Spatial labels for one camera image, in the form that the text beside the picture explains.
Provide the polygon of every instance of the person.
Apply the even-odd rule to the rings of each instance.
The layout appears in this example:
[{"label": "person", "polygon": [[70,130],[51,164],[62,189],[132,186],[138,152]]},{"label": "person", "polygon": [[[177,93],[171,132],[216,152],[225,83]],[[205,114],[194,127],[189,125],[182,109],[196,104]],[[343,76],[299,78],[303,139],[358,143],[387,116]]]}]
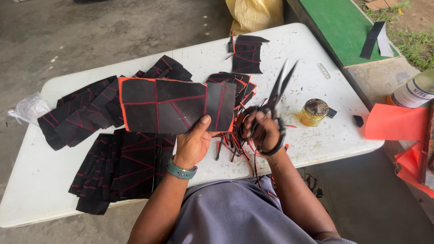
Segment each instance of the person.
[{"label": "person", "polygon": [[[259,123],[255,146],[271,150],[279,138],[270,114],[257,112],[244,121],[244,136],[252,121]],[[205,115],[188,133],[178,135],[173,164],[192,169],[208,151],[211,117]],[[262,132],[265,139],[259,140]],[[129,244],[137,243],[290,243],[351,244],[339,236],[333,221],[309,190],[284,148],[266,156],[279,193],[271,181],[222,180],[192,187],[188,180],[167,173],[152,194],[131,230]]]}]

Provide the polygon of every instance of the plastic bag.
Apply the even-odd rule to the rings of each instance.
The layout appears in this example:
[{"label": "plastic bag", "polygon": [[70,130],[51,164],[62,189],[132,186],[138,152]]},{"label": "plastic bag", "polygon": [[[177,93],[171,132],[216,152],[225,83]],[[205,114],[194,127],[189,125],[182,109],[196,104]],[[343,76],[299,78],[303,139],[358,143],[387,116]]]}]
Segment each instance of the plastic bag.
[{"label": "plastic bag", "polygon": [[55,108],[56,106],[51,102],[42,100],[39,92],[35,92],[19,102],[16,105],[15,111],[8,111],[7,115],[15,117],[20,125],[20,119],[22,119],[28,123],[39,126],[37,119]]},{"label": "plastic bag", "polygon": [[235,36],[283,25],[282,0],[226,0]]}]

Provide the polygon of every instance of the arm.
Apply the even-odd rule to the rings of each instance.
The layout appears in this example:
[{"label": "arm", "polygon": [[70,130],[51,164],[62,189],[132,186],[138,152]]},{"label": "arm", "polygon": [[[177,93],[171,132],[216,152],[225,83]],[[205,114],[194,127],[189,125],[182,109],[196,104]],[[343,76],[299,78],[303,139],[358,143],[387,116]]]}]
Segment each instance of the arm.
[{"label": "arm", "polygon": [[[204,158],[211,140],[206,132],[210,123],[211,117],[205,115],[190,132],[178,135],[176,166],[191,169]],[[175,226],[187,185],[188,180],[167,173],[137,218],[128,243],[165,242]]]},{"label": "arm", "polygon": [[[249,136],[254,119],[260,126],[253,135],[253,142],[255,145],[262,143],[264,151],[271,150],[279,139],[278,125],[272,121],[270,114],[251,114],[244,122],[245,136]],[[266,131],[266,137],[260,142],[259,136],[263,130]],[[340,237],[327,211],[300,177],[284,148],[266,159],[276,182],[283,213],[316,240]]]}]

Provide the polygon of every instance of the shirt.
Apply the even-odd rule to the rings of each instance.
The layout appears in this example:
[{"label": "shirt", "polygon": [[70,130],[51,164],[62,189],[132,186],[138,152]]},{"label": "shirt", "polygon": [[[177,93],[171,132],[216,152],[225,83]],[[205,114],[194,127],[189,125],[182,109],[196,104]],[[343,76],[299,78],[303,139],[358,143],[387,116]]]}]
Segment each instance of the shirt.
[{"label": "shirt", "polygon": [[188,189],[168,243],[356,244],[312,239],[282,212],[270,178],[260,183],[262,188],[250,179],[223,180]]}]

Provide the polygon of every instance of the white folding table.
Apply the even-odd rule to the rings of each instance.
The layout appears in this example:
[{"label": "white folding table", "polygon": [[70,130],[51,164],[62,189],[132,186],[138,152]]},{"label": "white folding table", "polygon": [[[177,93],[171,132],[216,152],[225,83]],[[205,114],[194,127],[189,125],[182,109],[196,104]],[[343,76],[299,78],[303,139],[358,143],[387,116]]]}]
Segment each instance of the white folding table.
[{"label": "white folding table", "polygon": [[[247,105],[256,105],[270,95],[285,59],[289,59],[289,67],[299,59],[277,106],[279,116],[286,124],[297,126],[287,129],[285,139],[289,144],[287,153],[296,167],[372,152],[383,145],[384,141],[365,139],[364,127],[355,125],[353,115],[360,115],[366,121],[369,111],[306,26],[295,23],[249,35],[262,36],[270,42],[261,47],[263,74],[252,75],[251,82],[258,87],[256,96]],[[232,58],[225,60],[230,55],[228,42],[229,38],[226,38],[57,77],[45,83],[41,95],[55,103],[60,97],[108,76],[131,77],[139,69],[146,71],[164,54],[184,65],[193,74],[194,82],[205,82],[212,73],[232,71]],[[301,125],[297,114],[312,98],[326,101],[338,111],[337,115],[325,117],[317,127]],[[113,130],[113,126],[100,129],[76,147],[54,151],[40,129],[29,125],[0,204],[0,226],[16,227],[79,214],[75,210],[78,198],[68,193],[69,186],[98,134],[113,133]],[[231,162],[232,153],[224,147],[220,159],[215,161],[217,141],[216,138],[211,142],[189,187],[222,179],[252,177],[246,158],[235,157]],[[253,159],[253,152],[246,151]],[[261,157],[257,157],[257,167],[259,175],[270,173],[268,163]]]}]

